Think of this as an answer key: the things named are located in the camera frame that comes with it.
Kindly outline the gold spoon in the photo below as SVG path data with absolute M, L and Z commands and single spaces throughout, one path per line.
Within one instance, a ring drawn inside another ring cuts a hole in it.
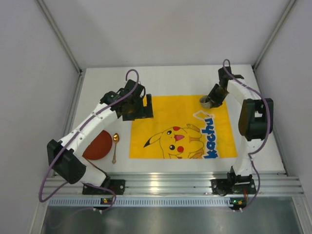
M 113 142 L 114 142 L 114 144 L 115 144 L 115 146 L 114 146 L 114 154 L 113 154 L 113 159 L 112 159 L 112 163 L 113 163 L 113 164 L 116 164 L 116 162 L 117 162 L 117 159 L 116 159 L 116 152 L 117 152 L 117 144 L 119 143 L 119 140 L 120 140 L 119 134 L 118 134 L 118 133 L 115 133 L 115 134 L 113 135 Z

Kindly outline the yellow Pikachu placemat cloth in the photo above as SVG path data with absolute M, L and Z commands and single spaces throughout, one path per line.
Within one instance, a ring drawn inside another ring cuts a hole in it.
M 235 158 L 227 104 L 204 109 L 199 96 L 152 98 L 153 118 L 132 123 L 132 159 Z

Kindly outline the red round plate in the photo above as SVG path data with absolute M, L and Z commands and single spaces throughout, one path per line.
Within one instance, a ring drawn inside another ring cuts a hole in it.
M 83 157 L 88 160 L 99 160 L 110 152 L 113 145 L 111 135 L 107 131 L 102 131 L 86 148 Z

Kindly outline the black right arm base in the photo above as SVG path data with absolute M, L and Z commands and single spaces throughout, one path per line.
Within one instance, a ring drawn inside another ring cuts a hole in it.
M 214 195 L 254 195 L 256 193 L 252 175 L 241 176 L 230 172 L 227 173 L 227 178 L 211 180 L 211 185 Z

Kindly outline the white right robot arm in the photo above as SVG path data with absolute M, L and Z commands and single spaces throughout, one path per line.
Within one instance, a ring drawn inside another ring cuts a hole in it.
M 236 176 L 249 176 L 254 156 L 262 150 L 273 130 L 273 100 L 249 87 L 242 75 L 232 74 L 230 66 L 218 70 L 219 83 L 204 98 L 209 108 L 223 104 L 231 94 L 241 105 L 238 130 L 242 136 L 238 157 L 231 170 Z

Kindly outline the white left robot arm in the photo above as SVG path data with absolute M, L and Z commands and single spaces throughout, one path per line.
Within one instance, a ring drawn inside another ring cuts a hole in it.
M 151 94 L 141 96 L 145 87 L 133 80 L 127 81 L 117 92 L 106 93 L 92 113 L 62 139 L 47 144 L 51 169 L 68 183 L 88 183 L 103 186 L 109 177 L 83 158 L 83 153 L 92 141 L 118 118 L 123 121 L 152 118 Z

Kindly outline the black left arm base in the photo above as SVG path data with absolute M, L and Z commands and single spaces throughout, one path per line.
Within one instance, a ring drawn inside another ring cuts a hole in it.
M 125 191 L 124 179 L 111 179 L 108 183 L 101 187 L 95 187 L 90 184 L 84 184 L 82 189 L 83 195 L 123 195 Z

